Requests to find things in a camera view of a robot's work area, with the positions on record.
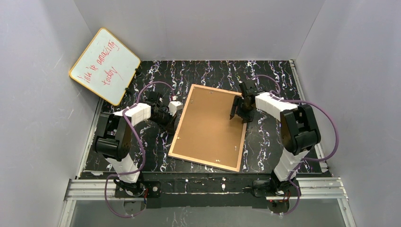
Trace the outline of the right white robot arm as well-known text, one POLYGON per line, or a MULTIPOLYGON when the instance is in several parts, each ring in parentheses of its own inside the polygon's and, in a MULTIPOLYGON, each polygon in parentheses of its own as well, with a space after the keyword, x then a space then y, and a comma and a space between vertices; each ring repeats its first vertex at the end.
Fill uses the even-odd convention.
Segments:
POLYGON ((271 92, 259 90, 252 80, 239 84, 241 95, 235 96, 230 118, 238 116, 243 123, 252 122, 256 110, 264 111, 280 122, 282 155, 269 180, 255 180, 255 197, 268 197, 296 189, 296 171, 309 151, 321 141, 313 108, 284 101, 271 92))

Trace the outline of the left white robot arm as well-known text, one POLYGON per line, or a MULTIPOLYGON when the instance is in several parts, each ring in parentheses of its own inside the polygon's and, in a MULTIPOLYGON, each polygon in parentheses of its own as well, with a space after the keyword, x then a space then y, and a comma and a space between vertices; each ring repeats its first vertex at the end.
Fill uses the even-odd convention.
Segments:
POLYGON ((167 133, 174 133, 177 111, 183 103, 174 96, 165 105, 159 92, 150 92, 142 102, 114 113, 102 113, 98 118, 91 149, 102 155, 117 173, 114 183, 128 195, 139 197, 147 188, 140 179, 137 164, 130 156, 134 127, 143 121, 153 121, 167 133))

